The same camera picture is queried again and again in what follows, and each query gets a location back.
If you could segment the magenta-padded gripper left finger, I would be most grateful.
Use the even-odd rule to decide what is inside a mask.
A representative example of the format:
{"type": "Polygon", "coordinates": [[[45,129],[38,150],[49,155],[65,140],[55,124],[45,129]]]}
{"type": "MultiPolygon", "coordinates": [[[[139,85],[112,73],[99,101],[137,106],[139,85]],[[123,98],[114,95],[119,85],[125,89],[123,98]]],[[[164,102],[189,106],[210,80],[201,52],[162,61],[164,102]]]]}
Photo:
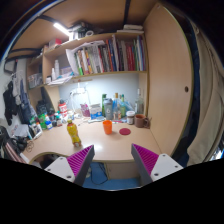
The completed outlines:
{"type": "Polygon", "coordinates": [[[71,156],[58,157],[46,171],[82,186],[94,155],[94,146],[90,145],[71,156]]]}

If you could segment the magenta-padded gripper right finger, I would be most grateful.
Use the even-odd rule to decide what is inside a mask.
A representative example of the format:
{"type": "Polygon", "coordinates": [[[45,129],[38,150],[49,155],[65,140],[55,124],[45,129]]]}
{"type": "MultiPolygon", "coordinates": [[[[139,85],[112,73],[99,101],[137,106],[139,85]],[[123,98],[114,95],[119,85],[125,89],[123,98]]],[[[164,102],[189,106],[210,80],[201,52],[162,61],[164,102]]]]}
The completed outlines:
{"type": "Polygon", "coordinates": [[[160,155],[137,144],[131,146],[142,184],[147,185],[182,169],[169,155],[160,155]]]}

